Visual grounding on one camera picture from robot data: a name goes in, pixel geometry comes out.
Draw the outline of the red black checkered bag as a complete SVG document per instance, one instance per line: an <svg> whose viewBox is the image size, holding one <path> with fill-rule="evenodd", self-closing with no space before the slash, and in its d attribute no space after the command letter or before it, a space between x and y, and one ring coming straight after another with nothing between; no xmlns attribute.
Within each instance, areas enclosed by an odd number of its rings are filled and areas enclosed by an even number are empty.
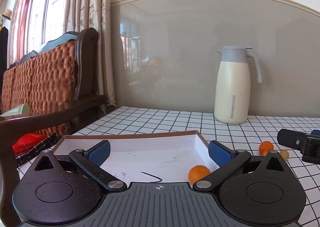
<svg viewBox="0 0 320 227"><path fill-rule="evenodd" d="M49 136L36 133L23 135L13 146L13 152L20 167L35 158L41 151L51 148L57 143L57 135L53 133Z"/></svg>

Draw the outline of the cream thermos jug grey lid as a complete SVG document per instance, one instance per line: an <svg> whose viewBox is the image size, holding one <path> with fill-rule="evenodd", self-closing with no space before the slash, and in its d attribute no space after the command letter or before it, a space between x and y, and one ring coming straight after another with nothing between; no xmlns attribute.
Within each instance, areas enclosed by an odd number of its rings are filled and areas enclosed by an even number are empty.
<svg viewBox="0 0 320 227"><path fill-rule="evenodd" d="M215 118L226 124L242 124L246 121L251 96L251 76L248 59L252 59L257 71L257 82L263 82L257 56L241 46L224 46L217 50L221 61L215 90Z"/></svg>

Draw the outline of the window with red frame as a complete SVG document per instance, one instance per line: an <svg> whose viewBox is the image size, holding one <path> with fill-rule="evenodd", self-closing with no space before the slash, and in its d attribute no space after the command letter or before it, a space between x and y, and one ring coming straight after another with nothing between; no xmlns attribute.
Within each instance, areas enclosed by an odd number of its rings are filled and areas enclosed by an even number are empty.
<svg viewBox="0 0 320 227"><path fill-rule="evenodd" d="M8 61L11 65L32 50L63 33L67 0L15 0L8 39Z"/></svg>

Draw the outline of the small orange top of pile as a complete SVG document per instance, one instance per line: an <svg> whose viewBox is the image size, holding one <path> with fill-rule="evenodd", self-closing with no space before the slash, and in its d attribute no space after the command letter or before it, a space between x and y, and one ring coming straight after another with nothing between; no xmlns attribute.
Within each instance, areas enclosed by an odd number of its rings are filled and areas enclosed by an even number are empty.
<svg viewBox="0 0 320 227"><path fill-rule="evenodd" d="M273 151L274 146L269 141L264 141L259 145L259 154L261 156L266 156L269 151Z"/></svg>

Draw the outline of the black jacket hanging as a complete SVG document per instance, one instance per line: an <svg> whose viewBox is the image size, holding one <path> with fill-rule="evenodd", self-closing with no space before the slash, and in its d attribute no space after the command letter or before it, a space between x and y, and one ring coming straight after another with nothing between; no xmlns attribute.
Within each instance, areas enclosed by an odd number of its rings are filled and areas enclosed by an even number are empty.
<svg viewBox="0 0 320 227"><path fill-rule="evenodd" d="M9 31L6 27L1 28L0 31L0 76L1 84L3 82L3 74L7 69L7 48L8 48Z"/></svg>

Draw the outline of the white black grid tablecloth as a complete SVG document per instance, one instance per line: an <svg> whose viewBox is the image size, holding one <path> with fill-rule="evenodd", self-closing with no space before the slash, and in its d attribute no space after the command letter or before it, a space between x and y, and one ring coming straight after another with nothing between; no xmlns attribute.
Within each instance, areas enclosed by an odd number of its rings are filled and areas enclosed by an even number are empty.
<svg viewBox="0 0 320 227"><path fill-rule="evenodd" d="M260 156L259 145L289 152L285 190L194 190L183 182L132 182L126 190L36 190L37 158L12 202L23 226L319 226L319 164L277 141L281 129L312 135L319 119L249 116L226 124L211 113L121 107L79 130L77 136L198 131L209 143Z"/></svg>

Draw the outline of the brown white cardboard box tray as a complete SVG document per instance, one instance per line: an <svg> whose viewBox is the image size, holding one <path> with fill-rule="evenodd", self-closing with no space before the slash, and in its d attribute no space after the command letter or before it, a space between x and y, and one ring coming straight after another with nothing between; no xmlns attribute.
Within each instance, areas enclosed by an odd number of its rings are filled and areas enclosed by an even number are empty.
<svg viewBox="0 0 320 227"><path fill-rule="evenodd" d="M137 135L64 136L53 148L55 155L87 150L108 140L111 153L101 168L126 184L132 182L188 181L191 168L203 165L214 171L218 165L210 158L208 142L198 131Z"/></svg>

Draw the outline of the straw hat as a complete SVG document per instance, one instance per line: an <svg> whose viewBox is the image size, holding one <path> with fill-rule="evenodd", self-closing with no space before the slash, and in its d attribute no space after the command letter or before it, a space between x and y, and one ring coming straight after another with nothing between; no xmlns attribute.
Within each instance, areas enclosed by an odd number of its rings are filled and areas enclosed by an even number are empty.
<svg viewBox="0 0 320 227"><path fill-rule="evenodd" d="M4 19L7 19L7 20L11 20L11 15L12 15L12 11L10 9L6 9L2 14L1 16L4 18Z"/></svg>

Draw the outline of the small yellow fruit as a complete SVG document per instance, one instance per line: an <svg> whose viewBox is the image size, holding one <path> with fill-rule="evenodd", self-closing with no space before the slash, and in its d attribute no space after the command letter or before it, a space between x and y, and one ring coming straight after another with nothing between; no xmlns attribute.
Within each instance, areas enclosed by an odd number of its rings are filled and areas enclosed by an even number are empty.
<svg viewBox="0 0 320 227"><path fill-rule="evenodd" d="M287 161L289 159L289 152L287 150L281 150L280 151L280 155L282 156L282 158Z"/></svg>

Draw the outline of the brown tufted sofa cushion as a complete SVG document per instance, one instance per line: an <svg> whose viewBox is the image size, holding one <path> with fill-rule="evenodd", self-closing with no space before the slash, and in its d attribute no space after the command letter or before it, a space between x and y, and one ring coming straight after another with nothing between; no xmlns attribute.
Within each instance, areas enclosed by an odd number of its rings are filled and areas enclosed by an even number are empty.
<svg viewBox="0 0 320 227"><path fill-rule="evenodd" d="M76 84L74 39L37 55L3 74L1 113L28 104L31 113L71 100Z"/></svg>

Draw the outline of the beige patterned curtain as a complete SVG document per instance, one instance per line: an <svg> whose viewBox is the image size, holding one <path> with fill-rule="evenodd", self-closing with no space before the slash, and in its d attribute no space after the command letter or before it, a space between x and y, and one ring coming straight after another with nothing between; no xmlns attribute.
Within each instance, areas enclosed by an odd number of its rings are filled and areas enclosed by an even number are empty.
<svg viewBox="0 0 320 227"><path fill-rule="evenodd" d="M111 0L66 0L63 29L78 32L75 98L102 96L102 110L116 108L111 51Z"/></svg>

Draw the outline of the pale green paper roll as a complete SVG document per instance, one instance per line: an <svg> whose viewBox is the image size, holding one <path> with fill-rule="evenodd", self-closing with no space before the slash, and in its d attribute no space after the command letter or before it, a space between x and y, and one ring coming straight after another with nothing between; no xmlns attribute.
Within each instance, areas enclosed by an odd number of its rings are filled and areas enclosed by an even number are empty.
<svg viewBox="0 0 320 227"><path fill-rule="evenodd" d="M30 106L26 103L21 104L13 109L7 111L7 112L2 113L1 117L22 115L25 113L30 113Z"/></svg>

